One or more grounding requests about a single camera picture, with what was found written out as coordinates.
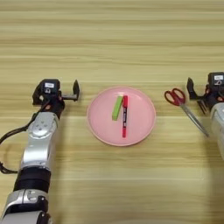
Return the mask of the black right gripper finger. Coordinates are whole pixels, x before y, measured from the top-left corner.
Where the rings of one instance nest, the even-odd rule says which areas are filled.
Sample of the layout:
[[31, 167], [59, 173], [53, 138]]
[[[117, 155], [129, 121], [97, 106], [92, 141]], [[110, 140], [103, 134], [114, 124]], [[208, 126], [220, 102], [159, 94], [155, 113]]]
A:
[[194, 87], [193, 87], [193, 80], [191, 78], [189, 78], [187, 80], [186, 88], [187, 88], [187, 91], [188, 91], [188, 94], [189, 94], [189, 98], [191, 100], [202, 100], [204, 98], [203, 95], [197, 95], [196, 94], [196, 92], [194, 90]]

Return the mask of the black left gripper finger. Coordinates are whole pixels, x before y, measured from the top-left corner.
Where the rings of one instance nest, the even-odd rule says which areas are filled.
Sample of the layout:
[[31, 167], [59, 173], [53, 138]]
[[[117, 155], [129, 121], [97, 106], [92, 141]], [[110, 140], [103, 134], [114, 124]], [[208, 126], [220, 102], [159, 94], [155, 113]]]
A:
[[77, 102], [79, 100], [79, 95], [80, 95], [80, 86], [79, 86], [79, 82], [76, 80], [73, 83], [73, 93], [72, 94], [63, 94], [61, 96], [61, 98], [63, 100], [70, 100], [70, 101]]
[[39, 83], [36, 86], [34, 93], [32, 95], [32, 104], [33, 105], [41, 105], [42, 104], [42, 100], [40, 99], [41, 95], [42, 95], [42, 84]]

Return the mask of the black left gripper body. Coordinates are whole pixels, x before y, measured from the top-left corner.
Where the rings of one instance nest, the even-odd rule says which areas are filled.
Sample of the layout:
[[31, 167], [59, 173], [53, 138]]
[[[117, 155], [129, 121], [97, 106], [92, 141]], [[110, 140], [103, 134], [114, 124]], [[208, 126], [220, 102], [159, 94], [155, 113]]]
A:
[[65, 108], [64, 100], [62, 99], [61, 92], [57, 94], [45, 94], [41, 102], [41, 112], [52, 112], [58, 118]]

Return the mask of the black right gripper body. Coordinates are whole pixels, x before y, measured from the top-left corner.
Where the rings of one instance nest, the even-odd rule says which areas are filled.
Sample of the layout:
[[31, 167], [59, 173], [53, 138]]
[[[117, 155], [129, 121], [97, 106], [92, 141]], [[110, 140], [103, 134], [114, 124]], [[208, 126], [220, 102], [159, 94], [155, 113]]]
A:
[[210, 112], [217, 103], [224, 102], [224, 85], [206, 85], [205, 93], [197, 100], [202, 112]]

